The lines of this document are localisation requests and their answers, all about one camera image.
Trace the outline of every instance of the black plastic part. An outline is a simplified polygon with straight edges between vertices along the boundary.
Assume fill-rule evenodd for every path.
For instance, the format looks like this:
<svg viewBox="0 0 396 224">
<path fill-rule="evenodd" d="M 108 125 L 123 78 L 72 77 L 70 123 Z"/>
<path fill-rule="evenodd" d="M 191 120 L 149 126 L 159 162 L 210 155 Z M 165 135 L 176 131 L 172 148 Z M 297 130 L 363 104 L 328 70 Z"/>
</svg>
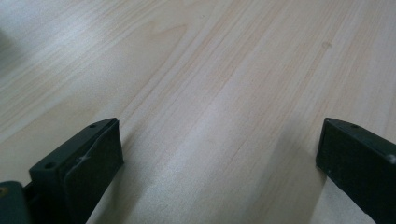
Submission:
<svg viewBox="0 0 396 224">
<path fill-rule="evenodd" d="M 0 223 L 33 223 L 20 183 L 16 181 L 0 183 L 0 214 Z"/>
<path fill-rule="evenodd" d="M 390 141 L 325 119 L 317 167 L 376 223 L 396 223 L 396 146 Z"/>
<path fill-rule="evenodd" d="M 51 223 L 85 223 L 122 164 L 118 120 L 99 121 L 29 170 L 32 190 Z"/>
</svg>

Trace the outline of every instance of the black mechanical part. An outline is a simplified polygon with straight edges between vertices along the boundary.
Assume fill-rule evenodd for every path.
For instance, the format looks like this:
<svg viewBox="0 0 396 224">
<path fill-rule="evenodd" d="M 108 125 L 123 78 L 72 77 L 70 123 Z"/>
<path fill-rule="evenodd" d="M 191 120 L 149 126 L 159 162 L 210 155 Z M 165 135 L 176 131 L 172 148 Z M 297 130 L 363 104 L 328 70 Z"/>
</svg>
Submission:
<svg viewBox="0 0 396 224">
<path fill-rule="evenodd" d="M 396 145 L 355 124 L 325 119 L 317 167 L 376 223 L 396 223 Z"/>
<path fill-rule="evenodd" d="M 0 223 L 85 223 L 122 165 L 119 121 L 96 122 L 34 165 L 25 188 L 0 183 L 7 191 L 0 191 L 0 207 L 7 208 Z"/>
</svg>

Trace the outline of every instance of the wood grain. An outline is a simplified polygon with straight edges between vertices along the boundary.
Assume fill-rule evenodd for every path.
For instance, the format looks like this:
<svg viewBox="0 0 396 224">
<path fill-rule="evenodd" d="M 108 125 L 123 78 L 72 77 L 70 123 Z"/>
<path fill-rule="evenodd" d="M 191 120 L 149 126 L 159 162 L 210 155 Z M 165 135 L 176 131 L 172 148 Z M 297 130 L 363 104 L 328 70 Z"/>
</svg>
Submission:
<svg viewBox="0 0 396 224">
<path fill-rule="evenodd" d="M 396 142 L 396 2 L 0 2 L 0 181 L 120 119 L 89 223 L 373 223 L 315 167 L 322 121 Z"/>
</svg>

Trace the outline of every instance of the light wood surface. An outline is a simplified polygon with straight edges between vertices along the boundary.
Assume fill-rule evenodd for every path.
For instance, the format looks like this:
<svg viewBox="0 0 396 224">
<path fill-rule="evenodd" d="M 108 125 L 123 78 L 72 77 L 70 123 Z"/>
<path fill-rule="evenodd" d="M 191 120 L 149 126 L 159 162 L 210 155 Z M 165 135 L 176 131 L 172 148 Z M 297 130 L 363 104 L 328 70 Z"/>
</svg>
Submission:
<svg viewBox="0 0 396 224">
<path fill-rule="evenodd" d="M 0 181 L 117 117 L 89 223 L 373 223 L 315 156 L 326 117 L 396 142 L 395 74 L 393 0 L 3 0 Z"/>
</svg>

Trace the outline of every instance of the dark spot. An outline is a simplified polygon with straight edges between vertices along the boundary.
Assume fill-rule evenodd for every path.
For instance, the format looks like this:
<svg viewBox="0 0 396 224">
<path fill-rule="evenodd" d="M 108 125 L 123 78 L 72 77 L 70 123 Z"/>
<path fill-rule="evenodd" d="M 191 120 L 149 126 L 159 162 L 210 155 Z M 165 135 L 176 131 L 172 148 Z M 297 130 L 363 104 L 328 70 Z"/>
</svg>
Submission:
<svg viewBox="0 0 396 224">
<path fill-rule="evenodd" d="M 56 166 L 56 162 L 49 162 L 49 163 L 47 163 L 45 166 L 44 166 L 44 168 L 45 169 L 51 169 L 51 168 L 53 168 L 53 167 L 55 167 Z"/>
</svg>

